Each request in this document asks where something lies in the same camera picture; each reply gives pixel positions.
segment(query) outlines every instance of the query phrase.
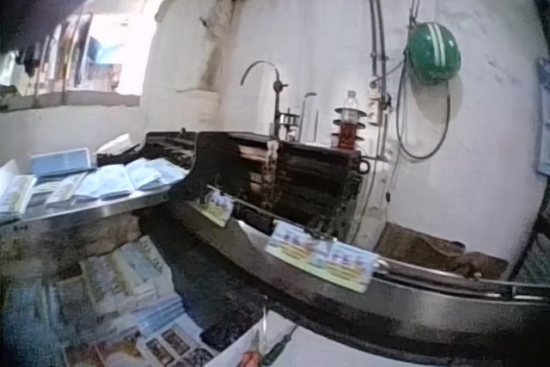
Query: green helmet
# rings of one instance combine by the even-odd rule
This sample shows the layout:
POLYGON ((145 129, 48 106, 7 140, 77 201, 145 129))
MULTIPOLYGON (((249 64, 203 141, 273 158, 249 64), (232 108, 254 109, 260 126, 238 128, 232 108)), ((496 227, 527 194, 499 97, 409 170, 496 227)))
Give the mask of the green helmet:
POLYGON ((406 57, 421 83, 448 81, 461 68, 455 36, 439 23, 420 23, 406 44, 406 57))

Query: window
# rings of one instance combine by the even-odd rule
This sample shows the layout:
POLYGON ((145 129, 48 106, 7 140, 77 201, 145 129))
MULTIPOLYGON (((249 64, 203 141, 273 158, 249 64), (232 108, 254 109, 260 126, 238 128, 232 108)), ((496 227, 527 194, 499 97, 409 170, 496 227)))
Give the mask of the window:
POLYGON ((90 0, 43 42, 0 57, 0 111, 139 105, 162 0, 90 0))

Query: water bottle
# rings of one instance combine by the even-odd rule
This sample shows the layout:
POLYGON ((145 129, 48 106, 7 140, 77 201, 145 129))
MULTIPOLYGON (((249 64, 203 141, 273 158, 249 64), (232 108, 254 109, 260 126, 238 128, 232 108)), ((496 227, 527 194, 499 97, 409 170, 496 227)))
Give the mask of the water bottle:
POLYGON ((340 115, 338 147, 341 150, 355 150, 355 139, 359 123, 359 102, 355 90, 347 91, 347 99, 340 115))

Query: metal counter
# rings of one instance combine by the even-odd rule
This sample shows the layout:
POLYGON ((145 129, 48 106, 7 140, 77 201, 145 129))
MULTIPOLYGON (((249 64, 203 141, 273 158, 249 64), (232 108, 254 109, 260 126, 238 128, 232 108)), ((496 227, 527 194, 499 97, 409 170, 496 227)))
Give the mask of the metal counter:
POLYGON ((168 205, 184 227, 249 274, 344 319, 376 320, 369 328, 388 337, 440 346, 506 349, 550 330, 550 304, 543 299, 500 294, 461 297, 437 291, 435 284, 418 285, 406 278, 396 281, 381 274, 375 274, 364 294, 356 293, 269 255, 265 252, 268 236, 244 223, 230 220, 221 229, 181 203, 168 205))
POLYGON ((102 218, 138 210, 168 201, 169 187, 152 191, 135 191, 125 197, 77 202, 65 208, 46 206, 44 203, 29 206, 25 215, 14 222, 0 225, 0 235, 20 231, 61 230, 92 223, 102 218))

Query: screwdriver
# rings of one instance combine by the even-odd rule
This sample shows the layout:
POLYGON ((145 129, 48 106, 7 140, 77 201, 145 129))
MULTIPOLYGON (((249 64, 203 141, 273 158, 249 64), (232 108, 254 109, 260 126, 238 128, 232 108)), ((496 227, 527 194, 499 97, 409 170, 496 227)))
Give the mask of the screwdriver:
POLYGON ((292 334, 296 331, 298 326, 294 326, 289 333, 285 334, 283 338, 261 359, 262 365, 272 365, 281 355, 288 342, 292 339, 292 334))

